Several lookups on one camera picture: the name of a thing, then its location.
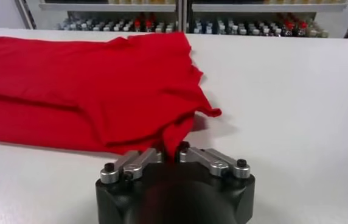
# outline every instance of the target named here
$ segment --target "red fabric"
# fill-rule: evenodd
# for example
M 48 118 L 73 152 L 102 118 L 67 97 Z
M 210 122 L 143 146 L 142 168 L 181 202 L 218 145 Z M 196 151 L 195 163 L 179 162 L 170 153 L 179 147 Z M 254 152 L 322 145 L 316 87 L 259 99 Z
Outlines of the red fabric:
M 0 37 L 0 141 L 125 153 L 164 141 L 195 111 L 219 116 L 198 86 L 182 33 L 53 42 Z

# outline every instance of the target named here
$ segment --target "black robotic gripper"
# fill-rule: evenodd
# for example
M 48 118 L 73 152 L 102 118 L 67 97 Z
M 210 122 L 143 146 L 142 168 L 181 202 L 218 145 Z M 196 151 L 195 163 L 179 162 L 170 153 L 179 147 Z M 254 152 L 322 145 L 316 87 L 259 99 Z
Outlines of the black robotic gripper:
M 244 159 L 182 142 L 176 163 L 162 151 L 129 151 L 96 182 L 100 224 L 245 224 L 255 178 Z

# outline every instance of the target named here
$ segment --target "metal linkage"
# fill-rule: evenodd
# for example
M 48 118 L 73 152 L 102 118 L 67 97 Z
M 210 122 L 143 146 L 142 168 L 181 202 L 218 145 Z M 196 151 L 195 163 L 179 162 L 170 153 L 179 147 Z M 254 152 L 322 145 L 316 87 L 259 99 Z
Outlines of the metal linkage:
M 214 158 L 220 159 L 226 162 L 229 166 L 229 170 L 237 178 L 249 178 L 250 166 L 247 164 L 247 161 L 244 159 L 234 160 L 229 156 L 222 154 L 221 152 L 215 149 L 206 149 L 205 152 L 208 155 L 213 156 Z
M 222 177 L 229 169 L 226 162 L 216 159 L 196 147 L 182 150 L 179 153 L 179 158 L 181 163 L 199 162 L 209 169 L 211 175 L 217 177 Z
M 104 169 L 101 170 L 100 178 L 104 184 L 115 183 L 119 180 L 120 172 L 123 166 L 131 163 L 139 156 L 139 152 L 135 150 L 128 151 L 124 156 L 120 157 L 115 163 L 106 163 Z
M 126 173 L 131 180 L 139 179 L 143 176 L 143 169 L 149 163 L 161 163 L 162 153 L 157 152 L 154 148 L 147 149 L 143 154 L 141 154 L 136 160 L 131 164 L 124 166 L 124 173 Z

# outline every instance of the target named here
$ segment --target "black bolt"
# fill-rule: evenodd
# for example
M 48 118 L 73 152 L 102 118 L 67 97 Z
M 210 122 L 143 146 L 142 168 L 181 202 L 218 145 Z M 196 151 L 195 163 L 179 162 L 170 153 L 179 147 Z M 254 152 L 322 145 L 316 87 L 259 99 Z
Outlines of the black bolt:
M 237 167 L 244 168 L 247 166 L 247 161 L 245 159 L 238 159 L 237 160 Z
M 179 148 L 180 149 L 188 149 L 188 148 L 190 148 L 190 144 L 189 144 L 189 142 L 181 142 L 181 143 L 179 143 Z
M 106 163 L 103 169 L 107 172 L 113 172 L 114 171 L 114 163 Z
M 133 179 L 133 174 L 129 173 L 129 172 L 125 172 L 123 174 L 123 180 L 127 183 L 127 182 L 131 182 Z

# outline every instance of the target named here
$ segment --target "white table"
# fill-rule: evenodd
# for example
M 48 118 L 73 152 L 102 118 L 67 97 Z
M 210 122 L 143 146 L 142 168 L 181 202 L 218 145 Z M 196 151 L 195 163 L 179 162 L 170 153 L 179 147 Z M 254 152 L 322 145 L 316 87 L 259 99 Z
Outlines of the white table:
M 126 33 L 0 35 L 104 41 Z M 250 223 L 348 223 L 348 40 L 188 38 L 201 86 L 223 115 L 199 117 L 207 130 L 187 140 L 248 160 L 257 178 Z M 0 144 L 0 224 L 97 223 L 94 182 L 113 156 L 31 148 Z

